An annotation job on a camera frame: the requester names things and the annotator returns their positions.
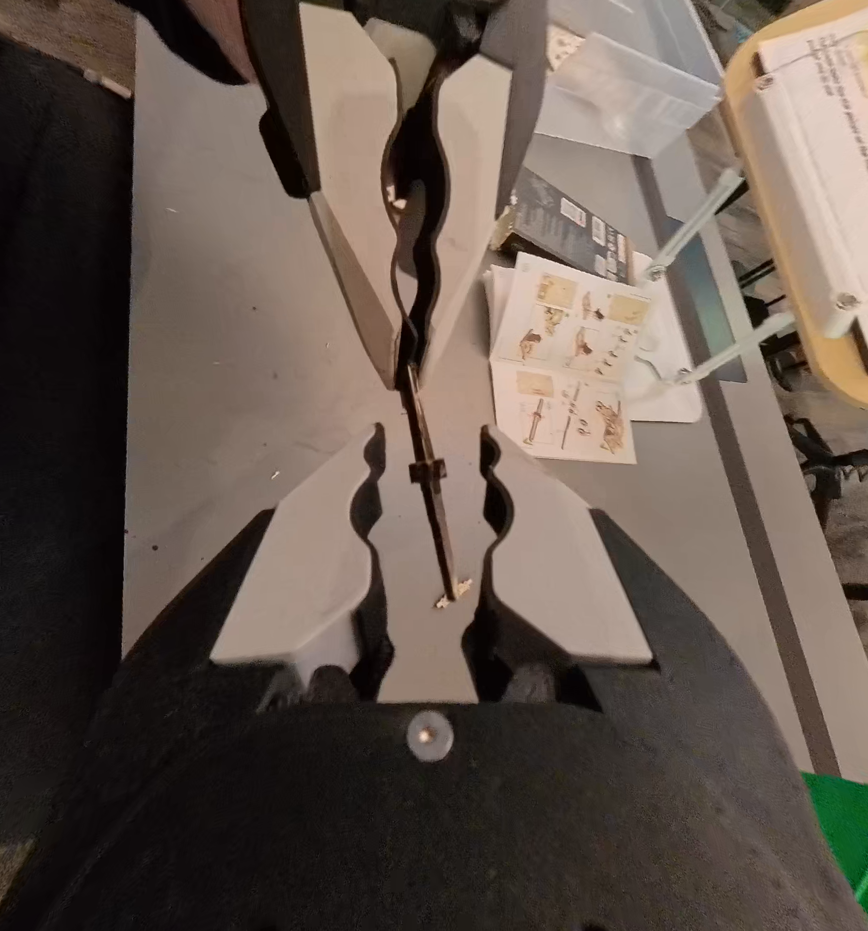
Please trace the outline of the long wooden model stick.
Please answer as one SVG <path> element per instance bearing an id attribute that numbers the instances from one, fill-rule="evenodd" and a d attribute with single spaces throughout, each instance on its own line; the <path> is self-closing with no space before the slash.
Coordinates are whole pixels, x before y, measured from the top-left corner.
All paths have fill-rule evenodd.
<path id="1" fill-rule="evenodd" d="M 420 396 L 417 366 L 412 362 L 403 368 L 400 394 L 407 416 L 414 456 L 409 464 L 410 481 L 417 485 L 424 500 L 428 527 L 443 587 L 443 598 L 448 603 L 456 602 L 468 591 L 469 581 L 459 581 L 456 576 L 441 488 L 441 483 L 447 477 L 446 465 L 433 447 Z"/>

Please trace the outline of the dark cardboard box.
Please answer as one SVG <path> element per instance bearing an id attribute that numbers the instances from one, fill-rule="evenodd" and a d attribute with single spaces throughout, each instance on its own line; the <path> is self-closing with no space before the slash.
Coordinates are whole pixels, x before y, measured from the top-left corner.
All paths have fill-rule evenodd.
<path id="1" fill-rule="evenodd" d="M 634 283 L 630 240 L 531 169 L 522 168 L 490 249 L 525 252 L 610 281 Z"/>

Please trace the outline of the clear acrylic stand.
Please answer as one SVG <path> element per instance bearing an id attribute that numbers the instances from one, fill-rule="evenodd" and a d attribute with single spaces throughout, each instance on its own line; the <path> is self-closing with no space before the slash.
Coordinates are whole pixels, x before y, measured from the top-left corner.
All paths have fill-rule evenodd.
<path id="1" fill-rule="evenodd" d="M 638 273 L 639 281 L 645 283 L 659 282 L 665 278 L 668 269 L 687 245 L 699 235 L 700 231 L 720 211 L 720 208 L 732 198 L 732 195 L 745 186 L 740 162 L 723 169 L 718 180 L 696 207 L 692 216 L 671 234 L 657 254 Z M 701 382 L 717 372 L 722 366 L 740 358 L 745 352 L 758 348 L 767 340 L 777 338 L 784 331 L 793 328 L 795 326 L 794 320 L 795 316 L 792 311 L 770 314 L 766 320 L 754 326 L 748 336 L 732 343 L 696 367 L 680 369 L 670 378 L 659 375 L 655 392 L 665 393 L 681 386 Z"/>

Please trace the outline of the green plastic bin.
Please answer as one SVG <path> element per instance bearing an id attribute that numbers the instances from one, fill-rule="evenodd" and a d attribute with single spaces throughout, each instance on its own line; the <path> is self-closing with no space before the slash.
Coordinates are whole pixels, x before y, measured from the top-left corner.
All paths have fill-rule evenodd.
<path id="1" fill-rule="evenodd" d="M 868 784 L 803 773 L 821 830 L 868 916 Z"/>

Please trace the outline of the illustrated instruction sheet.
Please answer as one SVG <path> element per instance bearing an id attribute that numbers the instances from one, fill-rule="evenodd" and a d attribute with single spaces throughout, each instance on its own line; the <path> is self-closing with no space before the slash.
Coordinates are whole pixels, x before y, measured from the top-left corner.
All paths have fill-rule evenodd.
<path id="1" fill-rule="evenodd" d="M 635 465 L 624 383 L 651 297 L 524 253 L 483 285 L 499 430 L 535 458 Z"/>

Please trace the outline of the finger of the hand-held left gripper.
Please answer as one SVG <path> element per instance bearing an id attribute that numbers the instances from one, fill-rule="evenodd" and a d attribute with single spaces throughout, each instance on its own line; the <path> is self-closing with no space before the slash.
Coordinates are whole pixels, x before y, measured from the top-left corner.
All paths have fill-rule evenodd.
<path id="1" fill-rule="evenodd" d="M 299 6 L 319 172 L 309 207 L 362 347 L 398 389 L 404 312 L 394 284 L 398 245 L 384 189 L 391 142 L 417 99 L 417 33 L 342 8 Z"/>
<path id="2" fill-rule="evenodd" d="M 396 135 L 396 266 L 404 300 L 398 364 L 434 366 L 510 196 L 545 81 L 544 28 L 487 28 L 463 58 L 433 58 Z"/>

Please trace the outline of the clear plastic container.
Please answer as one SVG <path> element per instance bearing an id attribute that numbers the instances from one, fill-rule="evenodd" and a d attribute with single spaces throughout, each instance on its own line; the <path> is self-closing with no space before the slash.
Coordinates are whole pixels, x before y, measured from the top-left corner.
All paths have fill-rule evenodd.
<path id="1" fill-rule="evenodd" d="M 723 69 L 692 2 L 496 2 L 498 60 L 521 53 L 506 154 L 533 134 L 654 157 L 712 111 Z"/>

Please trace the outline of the black chair base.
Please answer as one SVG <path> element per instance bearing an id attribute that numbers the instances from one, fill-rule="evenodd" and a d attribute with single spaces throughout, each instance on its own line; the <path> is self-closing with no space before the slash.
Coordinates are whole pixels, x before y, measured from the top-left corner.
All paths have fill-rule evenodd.
<path id="1" fill-rule="evenodd" d="M 801 458 L 800 470 L 820 528 L 825 530 L 832 505 L 842 498 L 845 483 L 868 481 L 868 448 L 837 454 L 808 418 L 785 414 L 784 422 Z"/>

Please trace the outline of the person's left forearm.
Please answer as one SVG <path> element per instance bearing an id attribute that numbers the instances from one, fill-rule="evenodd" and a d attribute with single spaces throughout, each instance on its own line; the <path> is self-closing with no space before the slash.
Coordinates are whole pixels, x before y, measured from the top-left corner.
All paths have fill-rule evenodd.
<path id="1" fill-rule="evenodd" d="M 166 47 L 200 74 L 226 86 L 256 86 L 241 1 L 118 1 L 142 16 Z"/>

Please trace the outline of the person in black clothing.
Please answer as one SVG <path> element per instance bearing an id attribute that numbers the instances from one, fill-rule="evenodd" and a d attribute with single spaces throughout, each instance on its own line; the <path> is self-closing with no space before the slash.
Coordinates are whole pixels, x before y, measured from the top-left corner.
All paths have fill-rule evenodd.
<path id="1" fill-rule="evenodd" d="M 133 116 L 0 38 L 0 846 L 121 656 Z"/>

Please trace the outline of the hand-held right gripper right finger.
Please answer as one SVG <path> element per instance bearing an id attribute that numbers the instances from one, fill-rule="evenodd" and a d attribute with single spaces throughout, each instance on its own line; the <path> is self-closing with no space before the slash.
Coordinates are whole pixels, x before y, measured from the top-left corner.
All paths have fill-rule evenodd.
<path id="1" fill-rule="evenodd" d="M 462 650 L 478 700 L 591 700 L 586 668 L 655 657 L 590 505 L 498 428 L 480 435 L 495 534 Z"/>

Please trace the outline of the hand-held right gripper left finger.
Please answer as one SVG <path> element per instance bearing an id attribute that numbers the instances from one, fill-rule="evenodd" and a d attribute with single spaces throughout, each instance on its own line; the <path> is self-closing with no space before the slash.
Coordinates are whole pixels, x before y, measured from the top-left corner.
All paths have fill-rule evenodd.
<path id="1" fill-rule="evenodd" d="M 219 666 L 277 663 L 307 688 L 321 668 L 379 694 L 394 658 L 370 533 L 383 514 L 380 423 L 286 495 L 268 521 L 210 653 Z"/>

